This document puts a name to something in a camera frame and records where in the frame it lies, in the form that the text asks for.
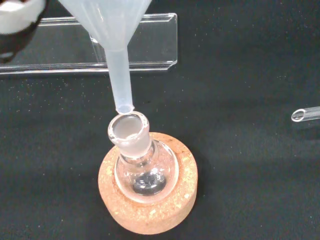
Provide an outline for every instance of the glass tube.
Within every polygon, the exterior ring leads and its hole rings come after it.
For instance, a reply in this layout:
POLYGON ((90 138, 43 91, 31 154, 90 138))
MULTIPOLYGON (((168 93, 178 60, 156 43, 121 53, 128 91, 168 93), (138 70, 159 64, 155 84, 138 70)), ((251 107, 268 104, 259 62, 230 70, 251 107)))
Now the glass tube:
POLYGON ((296 123, 316 119, 320 119, 320 106, 298 109, 291 116, 296 123))
POLYGON ((122 193, 138 203, 162 200, 174 189, 179 176, 175 153, 149 135, 149 121, 133 111, 117 115, 109 124, 108 136, 119 148, 114 167, 122 193))

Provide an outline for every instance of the black background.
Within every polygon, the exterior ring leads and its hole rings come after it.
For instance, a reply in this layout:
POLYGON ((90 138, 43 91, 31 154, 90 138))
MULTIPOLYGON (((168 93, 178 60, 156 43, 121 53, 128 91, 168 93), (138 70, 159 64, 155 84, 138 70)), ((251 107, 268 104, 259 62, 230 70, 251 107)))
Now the black background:
MULTIPOLYGON (((108 75, 0 78, 0 239, 320 238, 318 1, 154 0, 178 15, 178 64, 133 73, 150 130, 195 156, 190 215, 155 236, 131 233, 98 190, 116 115, 108 75)), ((47 17, 68 12, 52 0, 47 17)))

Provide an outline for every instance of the clear acrylic stand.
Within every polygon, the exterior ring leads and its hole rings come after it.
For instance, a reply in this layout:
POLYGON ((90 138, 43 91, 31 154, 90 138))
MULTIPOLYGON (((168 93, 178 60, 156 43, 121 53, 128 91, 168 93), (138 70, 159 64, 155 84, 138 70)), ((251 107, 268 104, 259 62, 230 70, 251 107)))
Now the clear acrylic stand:
MULTIPOLYGON (((167 70, 178 60, 175 13, 145 14, 128 44, 130 71, 167 70)), ((74 17, 44 18, 0 75, 108 72, 104 49, 74 17)))

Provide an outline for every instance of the funnel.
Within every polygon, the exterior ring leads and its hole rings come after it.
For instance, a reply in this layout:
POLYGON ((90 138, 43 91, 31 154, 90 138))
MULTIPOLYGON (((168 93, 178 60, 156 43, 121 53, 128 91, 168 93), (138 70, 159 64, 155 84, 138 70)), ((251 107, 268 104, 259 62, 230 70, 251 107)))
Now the funnel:
POLYGON ((128 43, 151 0, 59 0, 104 48, 115 109, 133 111, 128 43))

